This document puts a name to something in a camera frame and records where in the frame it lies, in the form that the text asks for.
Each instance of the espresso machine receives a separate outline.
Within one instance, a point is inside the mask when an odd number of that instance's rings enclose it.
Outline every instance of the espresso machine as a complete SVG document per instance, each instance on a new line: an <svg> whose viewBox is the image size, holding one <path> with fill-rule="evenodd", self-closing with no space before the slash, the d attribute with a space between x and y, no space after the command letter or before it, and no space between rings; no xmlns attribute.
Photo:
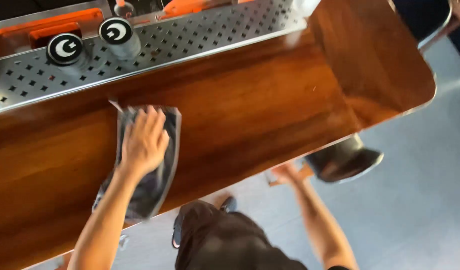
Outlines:
<svg viewBox="0 0 460 270"><path fill-rule="evenodd" d="M306 26L292 0L0 1L0 112Z"/></svg>

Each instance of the concrete floor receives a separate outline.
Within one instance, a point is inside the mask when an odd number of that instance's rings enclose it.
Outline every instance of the concrete floor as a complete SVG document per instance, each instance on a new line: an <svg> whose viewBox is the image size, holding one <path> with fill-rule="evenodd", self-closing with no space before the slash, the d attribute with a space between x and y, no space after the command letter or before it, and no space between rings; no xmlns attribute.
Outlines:
<svg viewBox="0 0 460 270"><path fill-rule="evenodd" d="M425 59L437 74L437 95L426 108L360 133L385 153L381 164L342 184L312 179L345 231L362 270L460 270L460 56L448 39ZM239 211L260 224L270 241L309 270L321 269L307 241L299 209L287 186L269 188L261 173L203 199L227 194ZM177 210L124 231L114 270L170 270ZM34 269L54 269L56 260Z"/></svg>

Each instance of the wood grain surface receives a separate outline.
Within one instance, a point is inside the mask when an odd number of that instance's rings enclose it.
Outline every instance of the wood grain surface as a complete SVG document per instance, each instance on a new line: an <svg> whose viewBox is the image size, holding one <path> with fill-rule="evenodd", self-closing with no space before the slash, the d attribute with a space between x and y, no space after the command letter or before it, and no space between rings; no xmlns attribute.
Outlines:
<svg viewBox="0 0 460 270"><path fill-rule="evenodd" d="M73 248L115 158L108 98L182 113L162 212L429 101L431 72L390 7L349 3L324 0L299 33L0 114L0 270Z"/></svg>

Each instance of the stainless steel tray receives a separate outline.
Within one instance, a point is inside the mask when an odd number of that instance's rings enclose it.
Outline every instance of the stainless steel tray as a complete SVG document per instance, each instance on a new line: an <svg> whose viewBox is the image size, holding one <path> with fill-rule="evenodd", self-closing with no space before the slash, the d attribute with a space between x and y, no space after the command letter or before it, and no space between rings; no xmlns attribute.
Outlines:
<svg viewBox="0 0 460 270"><path fill-rule="evenodd" d="M292 9L291 0L257 0L136 28L142 52L133 60L117 60L99 37L85 39L93 60L79 75L67 75L52 66L44 48L0 58L0 112L306 26L303 17Z"/></svg>

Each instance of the person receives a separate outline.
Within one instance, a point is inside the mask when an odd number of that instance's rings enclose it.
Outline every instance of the person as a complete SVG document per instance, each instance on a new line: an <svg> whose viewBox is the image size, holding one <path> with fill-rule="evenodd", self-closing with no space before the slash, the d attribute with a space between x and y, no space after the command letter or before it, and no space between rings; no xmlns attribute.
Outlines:
<svg viewBox="0 0 460 270"><path fill-rule="evenodd" d="M69 270L109 270L117 253L125 212L140 179L163 160L168 134L165 115L149 107L140 110L127 127L122 160L97 209L78 238ZM300 205L307 235L326 270L358 270L352 249L335 218L319 199L305 170L290 163L274 168L278 181L292 187ZM197 200L180 208L174 224L173 246L178 248L176 270L285 269L305 266L273 247L250 218L235 212L229 198L218 210Z"/></svg>

